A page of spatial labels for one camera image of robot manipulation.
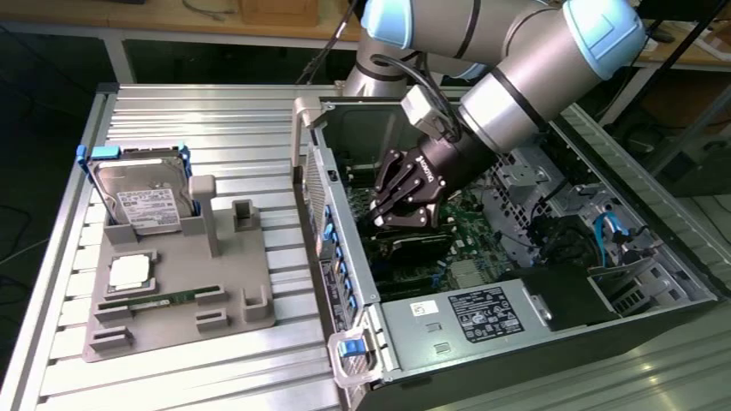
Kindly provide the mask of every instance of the green circuit board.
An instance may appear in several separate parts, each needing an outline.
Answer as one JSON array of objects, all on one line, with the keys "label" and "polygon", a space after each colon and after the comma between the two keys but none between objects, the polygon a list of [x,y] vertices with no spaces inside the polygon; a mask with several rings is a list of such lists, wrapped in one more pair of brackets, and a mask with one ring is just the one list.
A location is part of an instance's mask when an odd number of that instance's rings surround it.
[{"label": "green circuit board", "polygon": [[[346,188],[353,217],[360,220],[369,210],[373,191]],[[381,301],[394,301],[454,289],[466,289],[496,281],[514,263],[494,239],[482,216],[480,200],[464,190],[453,194],[440,207],[440,228],[433,232],[376,233],[361,236]],[[393,262],[397,241],[433,239],[442,245],[430,248],[413,259]]]}]

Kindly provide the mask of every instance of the wooden table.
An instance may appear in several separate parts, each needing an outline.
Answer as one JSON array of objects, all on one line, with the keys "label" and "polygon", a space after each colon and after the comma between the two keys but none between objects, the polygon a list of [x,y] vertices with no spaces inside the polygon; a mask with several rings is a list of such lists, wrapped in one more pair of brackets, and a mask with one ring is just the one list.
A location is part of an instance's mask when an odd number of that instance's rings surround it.
[{"label": "wooden table", "polygon": [[[645,51],[639,55],[636,67],[640,67],[637,73],[632,76],[631,81],[627,83],[627,87],[619,94],[616,101],[607,110],[607,113],[601,117],[600,126],[609,124],[616,120],[629,102],[635,99],[635,96],[641,90],[641,87],[647,84],[649,77],[655,74],[655,71],[663,65],[663,62],[671,56],[672,52],[677,48],[680,42],[687,36],[687,32],[677,29],[672,24],[664,23],[661,29],[672,34],[675,41],[669,44],[660,43],[652,51]],[[696,70],[696,71],[715,71],[715,72],[731,72],[731,62],[719,60],[711,53],[703,50],[697,45],[691,45],[685,53],[672,66],[676,70]]]},{"label": "wooden table", "polygon": [[[238,9],[237,0],[190,0],[201,9]],[[124,40],[321,48],[345,10],[342,0],[320,0],[314,27],[244,24],[236,13],[216,21],[185,8],[180,0],[142,5],[108,0],[0,0],[0,24],[12,32],[93,37],[104,41],[116,80],[133,83]],[[353,17],[337,49],[354,50],[360,25]]]}]

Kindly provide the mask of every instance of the table leg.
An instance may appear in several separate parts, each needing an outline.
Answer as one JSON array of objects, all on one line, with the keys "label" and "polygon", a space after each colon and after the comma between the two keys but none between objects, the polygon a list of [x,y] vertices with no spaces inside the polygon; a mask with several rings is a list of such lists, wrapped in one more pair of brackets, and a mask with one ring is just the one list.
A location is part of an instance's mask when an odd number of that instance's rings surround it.
[{"label": "table leg", "polygon": [[117,83],[136,83],[134,70],[132,68],[126,50],[124,49],[124,36],[118,30],[104,31],[101,40],[106,48],[109,62],[114,70]]},{"label": "table leg", "polygon": [[647,81],[649,80],[649,77],[652,77],[652,74],[655,74],[656,70],[656,66],[643,67],[639,69],[637,73],[632,76],[632,80],[629,81],[629,83],[627,83],[627,87],[619,93],[619,97],[608,108],[607,113],[598,121],[598,125],[601,127],[616,120],[616,118],[635,99],[635,96],[640,92],[641,87],[647,84]]}]

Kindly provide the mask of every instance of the barcode sticker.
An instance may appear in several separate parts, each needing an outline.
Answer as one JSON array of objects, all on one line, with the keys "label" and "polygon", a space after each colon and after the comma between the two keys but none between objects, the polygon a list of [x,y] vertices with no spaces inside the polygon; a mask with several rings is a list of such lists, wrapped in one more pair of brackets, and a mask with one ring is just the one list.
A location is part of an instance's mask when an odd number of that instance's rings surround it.
[{"label": "barcode sticker", "polygon": [[126,220],[134,229],[180,224],[172,190],[128,191],[116,195]]}]

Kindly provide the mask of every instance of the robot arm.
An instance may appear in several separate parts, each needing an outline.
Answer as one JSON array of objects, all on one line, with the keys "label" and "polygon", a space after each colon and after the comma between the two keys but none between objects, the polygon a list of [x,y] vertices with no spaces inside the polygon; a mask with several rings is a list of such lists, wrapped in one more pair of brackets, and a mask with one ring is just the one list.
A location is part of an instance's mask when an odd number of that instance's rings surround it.
[{"label": "robot arm", "polygon": [[[354,67],[346,77],[342,95],[346,97],[402,97],[406,92],[406,75],[396,67],[373,63],[370,57],[381,54],[393,58],[405,59],[412,56],[413,50],[401,49],[374,40],[365,29],[361,29],[361,40],[357,44]],[[484,64],[465,60],[446,58],[437,54],[428,56],[430,68],[456,79],[473,79],[486,70]]]},{"label": "robot arm", "polygon": [[[361,24],[393,47],[492,68],[461,98],[460,138],[432,132],[385,156],[368,215],[380,226],[434,227],[441,199],[611,77],[645,39],[624,0],[568,0],[561,9],[537,0],[369,0]],[[418,128],[440,128],[421,87],[401,105]]]}]

